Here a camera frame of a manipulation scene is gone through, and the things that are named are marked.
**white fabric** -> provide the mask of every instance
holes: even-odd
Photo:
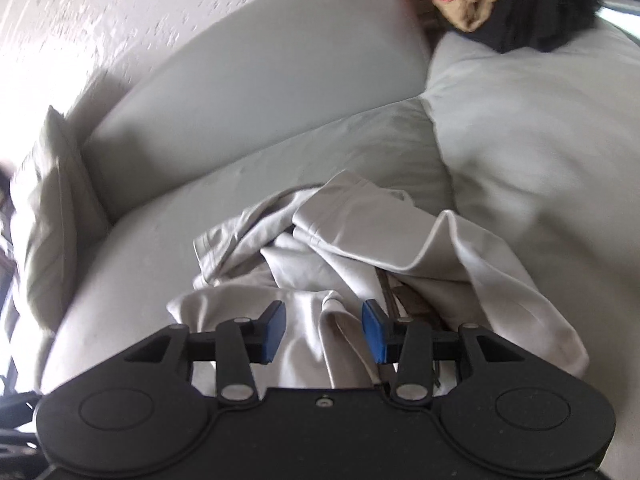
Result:
[[[11,220],[20,313],[11,338],[12,356],[24,389],[38,388],[46,357],[74,291],[76,228],[70,189],[55,160],[40,174],[25,161],[12,182]]]
[[[447,34],[423,95],[461,215],[501,236],[591,357],[612,402],[603,469],[640,472],[640,48],[595,30],[498,55]]]
[[[343,171],[321,188],[271,196],[195,242],[198,288],[168,305],[193,331],[286,304],[287,329],[258,387],[369,386],[378,380],[360,323],[385,300],[376,267],[431,300],[452,328],[479,321],[573,374],[587,354],[500,238],[450,210],[437,218],[405,193]]]

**metal rivet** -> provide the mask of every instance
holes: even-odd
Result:
[[[396,388],[396,395],[402,400],[423,400],[429,391],[421,384],[401,384]]]
[[[330,408],[334,405],[334,402],[329,397],[321,397],[316,400],[316,406],[318,408]]]
[[[247,400],[254,394],[254,389],[246,384],[230,384],[222,388],[221,395],[226,400]]]

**white pillow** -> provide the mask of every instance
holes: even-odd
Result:
[[[71,190],[79,250],[106,237],[111,223],[95,195],[78,149],[76,136],[66,119],[52,107],[49,107],[40,137],[27,158],[34,159],[41,173],[44,173],[54,160],[59,160],[60,168],[68,178]]]
[[[20,384],[38,388],[51,343],[74,292],[74,212],[58,160],[44,174],[33,158],[25,160],[12,181],[12,195],[11,231],[19,275],[14,303],[20,319],[11,348]]]
[[[76,286],[78,253],[111,227],[73,133],[49,108],[31,153],[11,182],[11,220],[20,284],[12,355],[22,387],[38,388],[56,331]]]

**circular indentation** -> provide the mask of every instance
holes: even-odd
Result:
[[[396,395],[402,400],[416,401],[423,400],[429,395],[429,391],[421,384],[407,383],[396,388]]]
[[[495,401],[502,419],[523,430],[543,431],[560,426],[571,413],[566,401],[546,390],[520,388],[502,394]]]
[[[330,399],[329,397],[321,397],[320,399],[316,400],[316,406],[318,408],[330,408],[334,405],[334,400]]]
[[[446,395],[440,420],[479,460],[540,476],[601,460],[615,427],[602,394],[534,359],[481,367]]]
[[[202,394],[177,374],[116,356],[45,396],[34,420],[52,462],[83,477],[120,478],[180,456],[207,413]]]
[[[254,389],[247,384],[230,384],[222,388],[221,395],[226,400],[247,400],[254,394]]]
[[[154,402],[138,390],[116,388],[88,397],[80,406],[80,417],[96,430],[122,431],[139,426],[154,412]]]

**textured white wall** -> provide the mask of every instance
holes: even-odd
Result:
[[[90,128],[176,48],[251,0],[0,0],[0,160],[19,164],[48,105]]]

